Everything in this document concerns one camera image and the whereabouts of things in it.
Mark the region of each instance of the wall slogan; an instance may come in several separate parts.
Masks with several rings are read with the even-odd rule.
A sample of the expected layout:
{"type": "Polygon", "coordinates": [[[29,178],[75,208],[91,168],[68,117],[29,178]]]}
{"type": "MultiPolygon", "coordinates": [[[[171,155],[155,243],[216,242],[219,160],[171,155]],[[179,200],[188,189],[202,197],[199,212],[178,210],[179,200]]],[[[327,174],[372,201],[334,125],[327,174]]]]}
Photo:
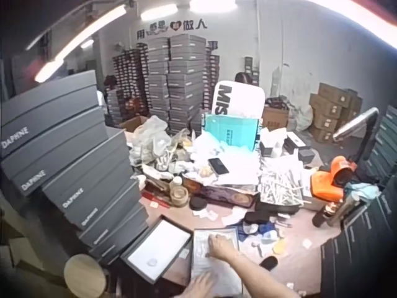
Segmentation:
{"type": "Polygon", "coordinates": [[[138,30],[136,32],[136,38],[139,40],[144,39],[146,36],[159,35],[161,33],[167,32],[168,28],[173,31],[178,31],[179,29],[181,31],[208,29],[203,19],[200,19],[198,22],[195,22],[194,20],[177,20],[170,22],[169,25],[167,25],[164,20],[159,20],[158,22],[150,24],[149,30],[138,30]]]}

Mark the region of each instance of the orange object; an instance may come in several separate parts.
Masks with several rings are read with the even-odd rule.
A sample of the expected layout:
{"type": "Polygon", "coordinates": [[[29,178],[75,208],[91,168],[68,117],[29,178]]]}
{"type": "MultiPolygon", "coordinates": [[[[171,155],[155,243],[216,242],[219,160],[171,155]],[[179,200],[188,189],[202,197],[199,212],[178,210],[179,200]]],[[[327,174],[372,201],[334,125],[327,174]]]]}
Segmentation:
{"type": "Polygon", "coordinates": [[[327,202],[340,202],[343,199],[343,187],[353,176],[357,165],[337,156],[331,163],[331,171],[318,171],[311,175],[311,193],[327,202]]]}

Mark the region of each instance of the ceiling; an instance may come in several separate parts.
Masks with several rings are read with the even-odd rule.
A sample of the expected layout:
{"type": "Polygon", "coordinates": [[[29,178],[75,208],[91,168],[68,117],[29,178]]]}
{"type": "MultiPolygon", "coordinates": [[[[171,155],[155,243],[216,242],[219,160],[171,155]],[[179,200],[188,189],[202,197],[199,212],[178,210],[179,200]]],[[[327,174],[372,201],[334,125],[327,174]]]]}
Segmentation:
{"type": "MultiPolygon", "coordinates": [[[[74,30],[79,30],[85,26],[86,21],[86,10],[79,7],[94,2],[96,14],[101,15],[121,1],[126,0],[2,0],[0,4],[1,11],[4,12],[0,17],[2,57],[7,58],[23,51],[34,38],[51,27],[53,29],[61,27],[65,22],[68,22],[74,30]]],[[[354,1],[397,24],[397,1],[354,1]]],[[[170,2],[181,5],[188,4],[189,0],[138,0],[138,9],[141,12],[170,2]]]]}

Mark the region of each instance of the fluorescent light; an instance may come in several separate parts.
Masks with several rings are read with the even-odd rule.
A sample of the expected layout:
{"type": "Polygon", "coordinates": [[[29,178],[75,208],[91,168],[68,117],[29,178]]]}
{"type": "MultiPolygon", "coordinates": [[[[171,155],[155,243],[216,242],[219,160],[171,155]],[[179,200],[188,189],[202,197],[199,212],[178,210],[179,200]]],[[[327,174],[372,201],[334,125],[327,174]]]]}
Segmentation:
{"type": "Polygon", "coordinates": [[[59,67],[63,64],[63,60],[54,60],[47,62],[44,67],[39,71],[35,77],[35,81],[42,83],[45,82],[57,71],[59,67]]]}
{"type": "Polygon", "coordinates": [[[166,17],[166,16],[170,16],[171,14],[175,14],[177,11],[178,11],[178,7],[176,7],[176,4],[168,4],[142,12],[141,19],[142,20],[159,19],[161,17],[166,17]]]}
{"type": "Polygon", "coordinates": [[[222,13],[237,8],[236,0],[191,0],[190,10],[198,13],[222,13]]]}
{"type": "Polygon", "coordinates": [[[80,44],[81,48],[87,48],[90,45],[92,45],[94,43],[94,40],[92,38],[90,38],[89,40],[87,40],[86,42],[83,42],[82,44],[80,44]]]}
{"type": "Polygon", "coordinates": [[[335,11],[348,19],[358,23],[378,38],[397,48],[397,26],[383,20],[368,9],[351,0],[309,0],[335,11]]]}
{"type": "Polygon", "coordinates": [[[74,37],[74,39],[72,39],[65,46],[65,48],[63,48],[57,54],[57,56],[55,56],[55,59],[54,59],[53,62],[49,62],[49,63],[53,63],[51,67],[46,68],[47,65],[45,65],[38,72],[38,74],[35,77],[35,80],[37,82],[39,82],[39,83],[44,82],[46,79],[48,79],[52,75],[52,74],[48,75],[49,70],[52,70],[53,73],[56,72],[56,70],[57,70],[57,68],[55,68],[55,65],[57,65],[57,63],[55,63],[56,61],[62,61],[62,63],[63,63],[63,60],[65,59],[65,57],[68,56],[70,54],[70,52],[72,52],[76,47],[78,47],[80,43],[83,43],[83,41],[85,41],[88,37],[90,37],[92,34],[97,32],[103,26],[106,26],[107,24],[109,24],[110,22],[114,21],[118,17],[121,17],[126,12],[127,11],[125,10],[125,6],[124,5],[117,6],[115,9],[112,9],[111,11],[109,11],[108,13],[104,14],[102,17],[97,19],[95,22],[93,22],[90,25],[88,25],[83,31],[78,33],[74,37]]]}
{"type": "Polygon", "coordinates": [[[36,37],[35,39],[33,39],[32,42],[25,48],[25,51],[29,51],[40,40],[40,38],[42,36],[43,36],[43,34],[41,34],[38,37],[36,37]]]}

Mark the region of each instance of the desk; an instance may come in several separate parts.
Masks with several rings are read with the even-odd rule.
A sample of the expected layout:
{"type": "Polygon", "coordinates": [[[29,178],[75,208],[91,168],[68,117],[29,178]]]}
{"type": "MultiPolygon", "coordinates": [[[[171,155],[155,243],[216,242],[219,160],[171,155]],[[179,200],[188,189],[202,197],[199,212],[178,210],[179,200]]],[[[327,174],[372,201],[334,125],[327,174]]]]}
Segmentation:
{"type": "MultiPolygon", "coordinates": [[[[321,166],[323,162],[316,150],[315,157],[311,162],[311,166],[321,166]]],[[[201,219],[193,216],[189,206],[183,208],[158,208],[150,207],[150,201],[141,198],[148,212],[148,225],[152,225],[157,221],[160,215],[165,215],[171,220],[191,229],[195,228],[222,228],[224,227],[221,218],[231,214],[231,207],[222,207],[218,205],[208,204],[207,210],[213,210],[219,217],[215,221],[208,218],[201,219]]],[[[294,290],[306,291],[307,294],[316,294],[320,292],[321,286],[321,249],[320,246],[328,239],[337,236],[341,229],[339,227],[328,227],[323,225],[316,228],[311,223],[314,216],[313,211],[301,209],[297,214],[288,221],[292,224],[292,228],[280,228],[285,234],[286,250],[282,256],[277,256],[279,265],[272,271],[272,275],[283,284],[288,282],[294,283],[294,290]],[[312,242],[310,249],[306,249],[302,242],[309,239],[312,242]]],[[[191,252],[192,244],[189,243],[186,248],[191,252]]],[[[257,248],[251,246],[251,242],[246,240],[240,245],[240,251],[248,256],[253,262],[259,264],[264,258],[272,255],[272,250],[263,251],[263,258],[259,256],[257,248]]],[[[178,258],[172,266],[164,273],[163,278],[176,284],[186,286],[189,283],[190,276],[190,252],[186,259],[178,258]]]]}

